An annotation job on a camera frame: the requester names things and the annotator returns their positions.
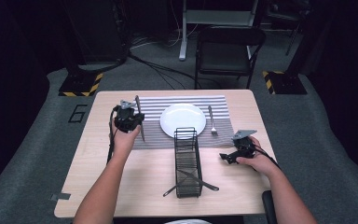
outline dish rack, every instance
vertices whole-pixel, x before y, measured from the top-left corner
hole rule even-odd
[[[199,142],[194,128],[177,128],[174,132],[176,196],[178,198],[199,197],[202,184],[184,171],[202,180]]]

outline striped cloth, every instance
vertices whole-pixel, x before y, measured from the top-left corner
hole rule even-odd
[[[143,122],[145,141],[139,134],[135,139],[133,149],[170,149],[174,148],[173,138],[162,131],[159,117],[170,105],[192,104],[205,114],[205,129],[199,133],[199,147],[231,147],[234,135],[229,119],[226,97],[224,95],[205,96],[169,96],[169,97],[140,97],[142,113],[145,114]],[[218,135],[212,135],[212,123],[208,105],[213,109],[214,127]]]

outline knife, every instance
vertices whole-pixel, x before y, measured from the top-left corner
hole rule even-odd
[[[135,102],[138,105],[138,113],[141,113],[141,103],[139,101],[138,95],[135,96]],[[145,141],[144,125],[143,124],[141,124],[141,136],[142,136],[142,139]]]
[[[215,191],[219,190],[218,187],[213,186],[213,185],[211,185],[211,184],[208,184],[208,183],[206,183],[206,182],[203,182],[202,180],[196,178],[195,176],[193,176],[193,175],[192,175],[191,173],[189,173],[189,172],[182,171],[182,170],[177,170],[177,171],[179,171],[180,173],[182,173],[182,174],[184,174],[184,175],[187,175],[188,177],[190,177],[190,178],[192,178],[193,180],[199,182],[202,186],[205,186],[205,187],[208,188],[208,189],[215,190]]]

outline white object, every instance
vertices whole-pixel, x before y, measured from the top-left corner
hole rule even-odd
[[[176,104],[167,107],[159,118],[162,130],[174,137],[177,128],[195,128],[200,134],[206,124],[206,118],[202,110],[191,104]]]

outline hand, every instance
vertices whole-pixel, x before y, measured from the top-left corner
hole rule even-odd
[[[112,130],[115,140],[115,151],[113,158],[120,158],[126,160],[132,151],[135,138],[141,131],[141,126],[137,125],[136,128],[130,133],[124,133],[119,130],[112,122]]]
[[[255,147],[261,150],[260,142],[252,136],[249,136],[249,138],[255,144]],[[280,171],[280,169],[269,158],[262,155],[260,152],[256,152],[252,159],[238,157],[237,163],[250,165],[267,177],[270,177],[276,171]]]

